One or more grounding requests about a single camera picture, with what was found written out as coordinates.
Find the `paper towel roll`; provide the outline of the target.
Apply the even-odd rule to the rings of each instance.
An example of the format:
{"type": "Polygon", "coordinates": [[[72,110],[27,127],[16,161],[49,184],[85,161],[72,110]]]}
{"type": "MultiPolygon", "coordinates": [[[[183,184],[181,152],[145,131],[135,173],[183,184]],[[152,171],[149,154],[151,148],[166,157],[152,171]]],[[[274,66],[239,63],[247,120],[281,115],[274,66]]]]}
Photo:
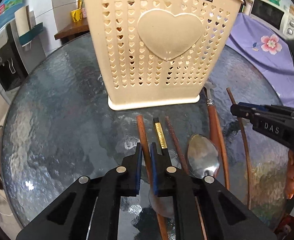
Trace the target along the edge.
{"type": "Polygon", "coordinates": [[[29,6],[22,6],[16,10],[15,22],[17,27],[18,36],[21,37],[31,30],[30,18],[29,18],[29,6]]]}

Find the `yellow cup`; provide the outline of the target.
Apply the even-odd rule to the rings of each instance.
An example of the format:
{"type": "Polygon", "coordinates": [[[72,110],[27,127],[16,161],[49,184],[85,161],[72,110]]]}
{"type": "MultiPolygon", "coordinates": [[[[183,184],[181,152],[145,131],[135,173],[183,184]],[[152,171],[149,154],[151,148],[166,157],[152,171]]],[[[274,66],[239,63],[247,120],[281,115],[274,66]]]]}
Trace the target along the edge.
{"type": "Polygon", "coordinates": [[[73,22],[79,22],[83,19],[82,0],[77,1],[77,9],[71,11],[71,17],[73,22]]]}

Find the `small steel spoon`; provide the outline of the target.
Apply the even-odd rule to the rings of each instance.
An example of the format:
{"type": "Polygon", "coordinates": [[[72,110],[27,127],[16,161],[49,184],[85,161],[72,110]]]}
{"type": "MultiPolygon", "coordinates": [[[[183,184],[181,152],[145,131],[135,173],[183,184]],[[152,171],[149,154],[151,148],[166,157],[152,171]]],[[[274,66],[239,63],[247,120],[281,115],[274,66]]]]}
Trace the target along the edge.
{"type": "Polygon", "coordinates": [[[150,188],[148,199],[153,210],[165,218],[174,219],[173,197],[158,197],[150,188]]]}

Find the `beige perforated utensil holder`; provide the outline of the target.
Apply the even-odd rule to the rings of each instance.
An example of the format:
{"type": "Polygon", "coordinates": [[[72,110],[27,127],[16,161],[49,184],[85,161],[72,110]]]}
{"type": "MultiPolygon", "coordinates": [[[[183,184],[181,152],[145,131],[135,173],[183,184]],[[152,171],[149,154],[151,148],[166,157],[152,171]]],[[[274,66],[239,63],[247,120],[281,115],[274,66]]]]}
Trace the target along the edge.
{"type": "Polygon", "coordinates": [[[242,0],[84,0],[115,111],[195,103],[242,0]]]}

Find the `dark brown chopstick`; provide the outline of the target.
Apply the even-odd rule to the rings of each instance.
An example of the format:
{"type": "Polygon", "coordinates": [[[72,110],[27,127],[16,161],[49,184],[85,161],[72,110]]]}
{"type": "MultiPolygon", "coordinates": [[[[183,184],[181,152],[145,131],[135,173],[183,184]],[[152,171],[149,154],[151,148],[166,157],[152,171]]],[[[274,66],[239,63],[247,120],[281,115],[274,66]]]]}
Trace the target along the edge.
{"type": "MultiPolygon", "coordinates": [[[[182,149],[180,147],[178,138],[176,136],[176,133],[174,132],[173,126],[172,126],[172,124],[171,124],[170,119],[169,119],[168,116],[165,117],[165,122],[166,122],[166,125],[168,127],[168,131],[169,131],[169,133],[171,135],[171,139],[172,139],[173,144],[175,146],[177,155],[179,157],[179,161],[180,161],[182,170],[187,175],[189,175],[189,169],[188,169],[188,166],[187,166],[187,163],[186,163],[185,156],[184,156],[184,154],[182,152],[182,149]]],[[[202,217],[202,214],[201,214],[201,211],[200,211],[200,207],[199,207],[199,203],[198,203],[197,197],[195,197],[195,202],[196,202],[196,206],[197,206],[198,216],[199,216],[199,219],[200,219],[200,225],[201,225],[201,228],[202,228],[203,239],[204,240],[207,240],[206,231],[205,231],[204,222],[203,222],[203,217],[202,217]]]]}

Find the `white microwave oven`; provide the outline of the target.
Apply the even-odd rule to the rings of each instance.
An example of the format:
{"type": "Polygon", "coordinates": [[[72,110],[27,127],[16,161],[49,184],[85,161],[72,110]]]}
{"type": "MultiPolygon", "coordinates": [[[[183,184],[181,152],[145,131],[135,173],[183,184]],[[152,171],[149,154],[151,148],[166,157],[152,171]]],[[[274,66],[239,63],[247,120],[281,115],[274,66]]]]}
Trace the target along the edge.
{"type": "Polygon", "coordinates": [[[250,17],[265,24],[282,38],[294,39],[294,16],[267,0],[254,0],[250,17]]]}

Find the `wooden handled spoon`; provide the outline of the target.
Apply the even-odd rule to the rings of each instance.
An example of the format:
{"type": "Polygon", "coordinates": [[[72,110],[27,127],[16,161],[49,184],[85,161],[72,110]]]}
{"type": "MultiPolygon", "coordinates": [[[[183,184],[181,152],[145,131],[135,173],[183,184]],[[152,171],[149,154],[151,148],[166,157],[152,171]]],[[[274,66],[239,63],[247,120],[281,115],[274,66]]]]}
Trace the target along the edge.
{"type": "Polygon", "coordinates": [[[215,119],[216,107],[215,107],[214,100],[211,94],[211,90],[215,88],[215,85],[213,85],[210,81],[206,81],[204,88],[205,88],[206,97],[207,97],[207,109],[208,109],[209,126],[210,126],[210,140],[216,146],[219,156],[221,158],[221,147],[219,145],[219,139],[218,139],[218,133],[217,133],[217,127],[216,127],[217,123],[215,119]]]}

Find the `purple floral cloth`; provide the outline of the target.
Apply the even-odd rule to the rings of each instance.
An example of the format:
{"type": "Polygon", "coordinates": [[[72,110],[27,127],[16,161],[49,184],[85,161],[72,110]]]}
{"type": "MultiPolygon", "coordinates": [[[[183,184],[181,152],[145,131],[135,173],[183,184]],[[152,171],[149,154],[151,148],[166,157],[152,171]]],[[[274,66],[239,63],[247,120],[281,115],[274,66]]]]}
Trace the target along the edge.
{"type": "Polygon", "coordinates": [[[294,108],[294,64],[289,47],[281,37],[239,13],[226,45],[260,71],[285,106],[294,108]]]}

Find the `brown wooden chopstick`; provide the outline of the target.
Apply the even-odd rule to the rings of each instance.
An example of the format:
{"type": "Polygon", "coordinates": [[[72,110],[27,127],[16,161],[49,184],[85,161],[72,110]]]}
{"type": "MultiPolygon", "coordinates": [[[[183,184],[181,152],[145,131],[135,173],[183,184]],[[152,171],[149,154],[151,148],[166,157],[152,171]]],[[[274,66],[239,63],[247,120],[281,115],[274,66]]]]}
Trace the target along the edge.
{"type": "Polygon", "coordinates": [[[160,207],[160,202],[157,199],[157,197],[153,194],[153,176],[152,176],[151,158],[150,158],[150,151],[148,149],[147,136],[146,136],[145,125],[144,125],[144,120],[142,115],[137,115],[137,126],[138,126],[140,144],[142,146],[143,154],[144,154],[148,182],[150,184],[150,194],[149,194],[150,203],[157,215],[157,221],[158,221],[161,239],[168,240],[165,218],[157,212],[157,208],[160,207]]]}

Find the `black gold chopstick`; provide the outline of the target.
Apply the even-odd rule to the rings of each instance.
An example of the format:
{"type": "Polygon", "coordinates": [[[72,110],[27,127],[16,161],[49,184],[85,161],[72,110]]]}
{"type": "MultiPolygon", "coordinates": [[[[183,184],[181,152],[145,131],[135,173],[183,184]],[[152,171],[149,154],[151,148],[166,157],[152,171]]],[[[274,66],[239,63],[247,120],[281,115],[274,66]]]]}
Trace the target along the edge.
{"type": "Polygon", "coordinates": [[[166,140],[165,140],[163,128],[161,126],[161,123],[160,123],[158,117],[153,119],[153,124],[154,124],[154,129],[155,129],[155,132],[157,134],[157,138],[158,138],[160,147],[161,147],[161,153],[162,153],[162,155],[168,155],[167,143],[166,143],[166,140]]]}

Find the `water dispenser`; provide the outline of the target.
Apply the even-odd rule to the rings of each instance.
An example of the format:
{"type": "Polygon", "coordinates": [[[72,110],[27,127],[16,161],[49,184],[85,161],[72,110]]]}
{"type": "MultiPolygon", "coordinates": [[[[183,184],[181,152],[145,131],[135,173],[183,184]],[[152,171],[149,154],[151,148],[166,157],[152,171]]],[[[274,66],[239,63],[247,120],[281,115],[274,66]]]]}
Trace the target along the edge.
{"type": "Polygon", "coordinates": [[[7,92],[19,87],[27,76],[45,59],[39,37],[22,46],[15,20],[0,30],[0,84],[7,92]]]}

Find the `brown wooden counter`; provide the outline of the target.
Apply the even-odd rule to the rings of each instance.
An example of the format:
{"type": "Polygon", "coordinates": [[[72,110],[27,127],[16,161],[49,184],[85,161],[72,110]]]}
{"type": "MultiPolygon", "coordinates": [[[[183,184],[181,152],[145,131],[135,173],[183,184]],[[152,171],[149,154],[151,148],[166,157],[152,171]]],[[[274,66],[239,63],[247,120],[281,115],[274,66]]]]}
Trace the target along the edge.
{"type": "Polygon", "coordinates": [[[58,33],[54,35],[55,39],[63,39],[66,37],[70,37],[72,35],[76,35],[79,33],[83,33],[89,31],[88,20],[84,18],[79,22],[73,22],[67,25],[65,28],[60,30],[58,33]]]}

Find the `reddish wooden chopstick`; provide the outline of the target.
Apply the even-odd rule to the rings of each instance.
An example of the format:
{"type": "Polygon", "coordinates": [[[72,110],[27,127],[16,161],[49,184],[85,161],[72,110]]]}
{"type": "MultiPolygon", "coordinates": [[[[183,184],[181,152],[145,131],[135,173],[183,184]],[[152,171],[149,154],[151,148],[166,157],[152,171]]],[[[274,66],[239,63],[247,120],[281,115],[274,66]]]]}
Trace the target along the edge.
{"type": "Polygon", "coordinates": [[[223,133],[222,133],[222,129],[221,129],[221,125],[219,122],[217,111],[215,111],[215,119],[216,119],[216,123],[217,123],[216,127],[217,127],[219,145],[221,147],[221,158],[222,158],[222,164],[223,164],[225,188],[227,190],[230,190],[228,156],[227,156],[227,150],[225,148],[223,133]]]}

